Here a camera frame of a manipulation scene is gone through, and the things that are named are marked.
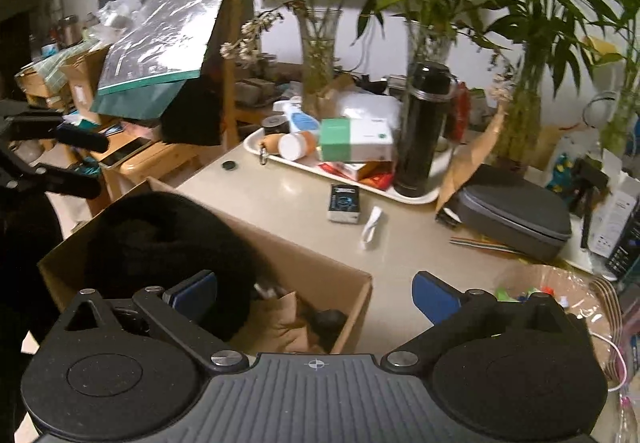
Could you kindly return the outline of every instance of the gray zipper case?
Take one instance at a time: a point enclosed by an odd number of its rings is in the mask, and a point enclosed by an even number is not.
[[[451,208],[471,229],[540,261],[552,261],[572,235],[558,195],[489,165],[478,168]]]

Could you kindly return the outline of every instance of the black bottle cap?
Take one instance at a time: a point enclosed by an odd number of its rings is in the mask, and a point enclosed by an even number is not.
[[[429,95],[441,97],[449,95],[452,82],[453,78],[449,68],[438,62],[424,62],[414,65],[412,75],[409,78],[409,85],[414,95],[426,100],[430,100]]]

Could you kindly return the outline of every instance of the ribbed rubber surface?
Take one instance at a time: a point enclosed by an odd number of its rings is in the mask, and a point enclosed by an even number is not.
[[[262,355],[219,376],[186,416],[140,443],[483,443],[444,414],[418,378],[368,355]],[[593,441],[574,438],[572,443]],[[58,443],[43,437],[40,443]]]

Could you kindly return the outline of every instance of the green and white box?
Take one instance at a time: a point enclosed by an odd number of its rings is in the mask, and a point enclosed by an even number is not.
[[[394,140],[384,119],[329,118],[320,127],[324,162],[390,162]]]

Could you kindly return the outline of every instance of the metal screw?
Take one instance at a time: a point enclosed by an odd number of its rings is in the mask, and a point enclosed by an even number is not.
[[[242,362],[242,355],[237,351],[225,349],[224,351],[218,351],[213,354],[211,361],[220,367],[231,367],[232,365]]]
[[[394,367],[411,367],[418,363],[418,357],[409,351],[395,351],[386,357],[386,361]]]

